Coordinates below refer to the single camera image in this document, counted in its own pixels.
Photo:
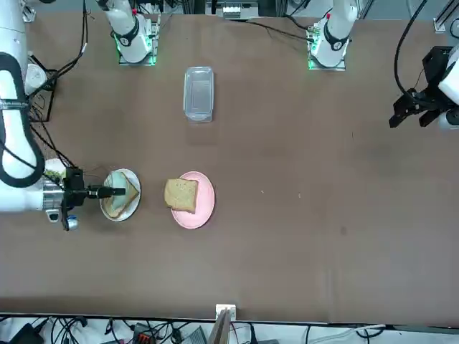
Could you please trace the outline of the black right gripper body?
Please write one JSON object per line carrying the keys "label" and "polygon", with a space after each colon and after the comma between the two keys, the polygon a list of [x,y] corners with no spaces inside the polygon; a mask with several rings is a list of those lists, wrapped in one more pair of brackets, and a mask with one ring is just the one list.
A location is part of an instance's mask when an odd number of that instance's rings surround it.
{"label": "black right gripper body", "polygon": [[76,206],[82,206],[87,195],[83,171],[79,168],[66,168],[62,181],[64,192],[61,203],[61,222],[64,230],[71,230],[68,212]]}

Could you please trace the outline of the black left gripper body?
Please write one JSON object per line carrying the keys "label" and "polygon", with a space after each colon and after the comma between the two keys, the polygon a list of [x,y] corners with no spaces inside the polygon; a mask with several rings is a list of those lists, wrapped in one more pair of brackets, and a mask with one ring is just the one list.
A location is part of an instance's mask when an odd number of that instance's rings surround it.
{"label": "black left gripper body", "polygon": [[452,46],[434,46],[422,59],[427,87],[426,94],[433,94],[447,69]]}

